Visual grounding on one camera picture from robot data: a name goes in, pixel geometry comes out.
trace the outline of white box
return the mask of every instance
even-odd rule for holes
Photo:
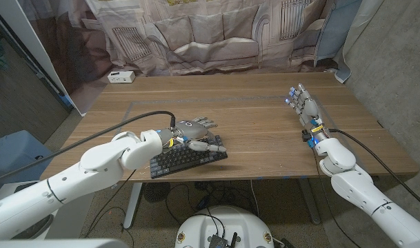
[[[132,83],[136,76],[133,71],[129,71],[111,72],[107,77],[111,83]]]

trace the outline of black keyboard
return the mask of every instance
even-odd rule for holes
[[[223,146],[221,137],[216,135],[215,138],[215,140],[203,138],[200,141],[211,145]],[[150,159],[150,175],[152,178],[158,178],[191,167],[219,161],[227,157],[226,152],[196,152],[188,148],[185,144],[175,145],[169,152]]]

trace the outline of gray robotic hand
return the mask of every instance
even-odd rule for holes
[[[292,99],[286,99],[285,102],[299,115],[302,126],[309,129],[312,127],[311,120],[321,123],[319,107],[301,83],[298,89],[294,87],[290,89],[290,96]]]
[[[157,132],[161,137],[162,143],[166,145],[170,140],[178,137],[194,151],[226,152],[226,148],[222,146],[197,141],[197,139],[203,138],[204,136],[207,136],[210,140],[214,140],[214,134],[208,130],[212,127],[217,127],[217,124],[214,123],[214,121],[208,120],[206,117],[198,117],[192,121],[177,122],[173,130],[164,129],[158,130]]]

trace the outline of white robotic arm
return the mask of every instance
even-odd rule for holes
[[[58,208],[86,194],[119,182],[123,169],[139,169],[160,154],[166,141],[177,139],[197,151],[226,151],[222,146],[196,141],[210,136],[217,125],[205,117],[183,121],[175,128],[149,130],[139,139],[132,132],[86,151],[81,160],[62,172],[0,200],[0,240],[8,240]]]
[[[336,193],[367,213],[398,247],[420,247],[420,222],[375,187],[370,175],[356,164],[354,154],[339,140],[330,138],[320,111],[313,110],[317,104],[302,84],[298,90],[291,88],[290,96],[292,101],[287,99],[286,103],[309,130],[302,132],[304,141],[319,156],[326,156],[319,166],[331,177]]]

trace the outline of wooden table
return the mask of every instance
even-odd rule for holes
[[[323,121],[366,144],[396,173],[415,174],[418,165],[378,124],[346,87],[330,73],[231,74],[166,76],[136,79],[131,84],[110,84],[82,119],[66,145],[79,141],[123,119],[155,110],[174,113],[177,120],[207,116],[228,150],[228,158],[215,163],[150,179],[147,166],[131,178],[134,182],[184,180],[242,180],[317,176],[312,151],[301,140],[303,129],[294,110],[284,103],[291,86],[303,83],[321,106]],[[123,131],[156,130],[169,126],[170,117],[151,116],[123,127]],[[109,142],[116,132],[56,157],[42,178],[75,164],[89,148]],[[352,141],[334,134],[374,175],[387,171]],[[126,170],[123,179],[130,175]]]

